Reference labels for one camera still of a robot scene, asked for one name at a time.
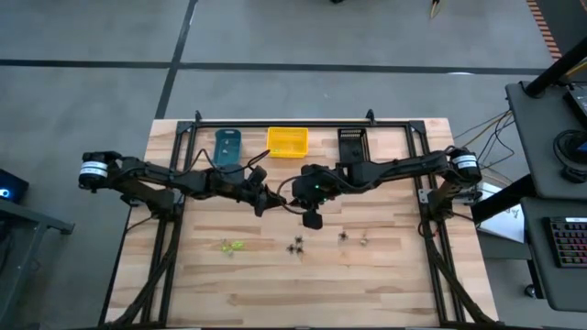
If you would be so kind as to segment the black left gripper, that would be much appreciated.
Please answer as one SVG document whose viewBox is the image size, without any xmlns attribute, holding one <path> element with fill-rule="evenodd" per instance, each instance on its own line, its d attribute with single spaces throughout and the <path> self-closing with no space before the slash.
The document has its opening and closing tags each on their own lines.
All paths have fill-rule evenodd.
<svg viewBox="0 0 587 330">
<path fill-rule="evenodd" d="M 245 177 L 245 170 L 239 165 L 215 170 L 215 194 L 248 204 L 287 205 L 287 202 L 283 202 L 287 201 L 285 197 L 272 192 L 264 183 L 266 177 L 267 171 L 261 166 L 254 167 L 248 177 Z"/>
</svg>

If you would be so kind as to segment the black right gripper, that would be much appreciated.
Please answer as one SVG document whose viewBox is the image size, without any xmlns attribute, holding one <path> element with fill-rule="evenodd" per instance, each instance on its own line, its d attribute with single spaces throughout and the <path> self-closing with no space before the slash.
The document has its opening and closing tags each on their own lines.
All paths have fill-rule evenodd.
<svg viewBox="0 0 587 330">
<path fill-rule="evenodd" d="M 320 204 L 349 193 L 352 186 L 337 169 L 310 164 L 301 168 L 301 175 L 293 180 L 291 206 L 307 211 L 317 210 Z"/>
</svg>

